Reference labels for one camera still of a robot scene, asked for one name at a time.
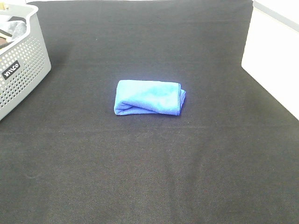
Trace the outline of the blue microfiber towel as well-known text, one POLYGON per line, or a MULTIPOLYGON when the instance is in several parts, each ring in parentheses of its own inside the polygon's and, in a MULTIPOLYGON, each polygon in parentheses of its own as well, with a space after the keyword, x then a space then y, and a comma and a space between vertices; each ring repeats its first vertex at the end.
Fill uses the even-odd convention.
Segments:
POLYGON ((117 84, 114 113, 180 115, 186 91, 180 83, 121 80, 117 84))

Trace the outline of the black table cloth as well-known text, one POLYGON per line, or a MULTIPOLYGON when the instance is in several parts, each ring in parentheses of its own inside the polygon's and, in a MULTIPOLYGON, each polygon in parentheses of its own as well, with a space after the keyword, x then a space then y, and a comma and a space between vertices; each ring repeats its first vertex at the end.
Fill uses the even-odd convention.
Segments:
POLYGON ((0 123, 1 223, 298 223, 299 123, 241 68, 250 0, 36 6, 51 72, 0 123), (121 80, 180 83, 180 115, 116 115, 121 80))

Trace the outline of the white plastic storage box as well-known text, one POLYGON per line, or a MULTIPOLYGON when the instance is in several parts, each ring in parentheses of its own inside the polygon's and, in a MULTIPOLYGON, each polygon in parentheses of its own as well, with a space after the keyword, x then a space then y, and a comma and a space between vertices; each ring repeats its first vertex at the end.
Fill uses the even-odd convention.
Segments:
POLYGON ((255 0, 242 68, 299 117, 299 2, 255 0))

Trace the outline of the grey perforated laundry basket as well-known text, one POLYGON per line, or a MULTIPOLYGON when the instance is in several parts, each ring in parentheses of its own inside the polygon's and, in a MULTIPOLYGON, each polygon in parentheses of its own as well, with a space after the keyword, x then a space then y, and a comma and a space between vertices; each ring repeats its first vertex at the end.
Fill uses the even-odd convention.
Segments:
POLYGON ((23 18, 26 32, 0 51, 0 117, 8 115, 50 72, 38 7, 1 3, 0 14, 23 18))

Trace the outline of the grey towel in basket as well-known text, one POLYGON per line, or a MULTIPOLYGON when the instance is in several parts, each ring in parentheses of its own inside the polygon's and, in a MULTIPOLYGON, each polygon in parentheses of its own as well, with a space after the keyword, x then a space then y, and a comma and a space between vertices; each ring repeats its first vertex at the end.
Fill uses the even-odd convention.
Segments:
POLYGON ((23 21, 5 21, 0 23, 0 37, 7 42, 15 41, 26 33, 27 26, 23 21))

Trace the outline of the brown yellow cloth in basket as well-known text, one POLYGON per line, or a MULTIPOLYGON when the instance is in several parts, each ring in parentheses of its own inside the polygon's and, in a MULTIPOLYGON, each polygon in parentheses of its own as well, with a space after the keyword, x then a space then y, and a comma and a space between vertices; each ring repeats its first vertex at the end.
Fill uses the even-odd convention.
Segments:
POLYGON ((4 30, 0 31, 0 49, 5 48, 12 42, 12 35, 4 30))

